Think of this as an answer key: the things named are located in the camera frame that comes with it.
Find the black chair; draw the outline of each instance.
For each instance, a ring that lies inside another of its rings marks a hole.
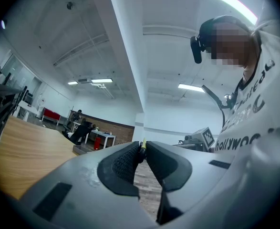
[[[70,137],[70,141],[76,145],[79,145],[81,143],[81,142],[78,142],[79,138],[83,138],[91,131],[92,131],[92,128],[89,128],[87,125],[80,125],[76,129],[76,131],[72,134],[72,136]]]

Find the ceiling light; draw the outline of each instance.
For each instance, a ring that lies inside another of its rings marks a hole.
[[[7,25],[7,20],[2,20],[1,21],[1,26],[3,29],[5,29],[5,26]]]
[[[96,80],[91,80],[93,83],[109,83],[113,82],[112,79],[96,79]]]
[[[201,87],[197,87],[197,86],[190,86],[190,85],[179,84],[178,88],[184,88],[184,89],[188,89],[188,90],[193,90],[193,91],[198,91],[198,92],[204,93],[202,88]]]
[[[242,4],[238,0],[222,0],[226,2],[228,5],[235,8],[238,12],[240,12],[242,15],[244,15],[252,24],[256,24],[256,21],[258,18],[255,16],[254,13],[251,12],[250,9],[248,9],[244,4]]]
[[[68,82],[69,85],[77,85],[78,82]]]

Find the white desk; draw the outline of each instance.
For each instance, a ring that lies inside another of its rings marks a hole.
[[[99,131],[96,131],[96,130],[92,130],[91,132],[95,133],[96,135],[101,135],[101,136],[106,137],[105,143],[104,143],[104,146],[103,146],[103,149],[106,148],[106,144],[107,144],[108,138],[113,138],[112,146],[114,145],[114,141],[115,141],[115,136],[114,136],[114,135],[105,134],[105,133],[103,133],[103,132],[99,132]],[[86,136],[86,140],[85,140],[85,142],[84,142],[85,144],[87,143],[89,134],[90,134],[90,133],[88,133],[87,136]]]
[[[28,106],[28,103],[24,102],[24,101],[20,101],[20,103],[18,104],[18,107],[17,107],[17,110],[15,111],[15,113],[13,114],[14,117],[17,117],[18,116],[18,113],[20,111],[20,108],[24,109],[26,111],[25,113],[25,116],[23,118],[24,121],[27,121],[27,118],[29,117],[29,112],[37,115],[38,114],[38,111],[36,108],[34,108],[33,106],[32,107],[29,107]]]
[[[74,125],[73,125],[73,129],[72,129],[72,132],[74,133],[74,130],[75,129],[77,129],[77,128],[75,128],[77,125],[80,125],[80,123],[77,123],[77,122],[73,122],[74,123]]]

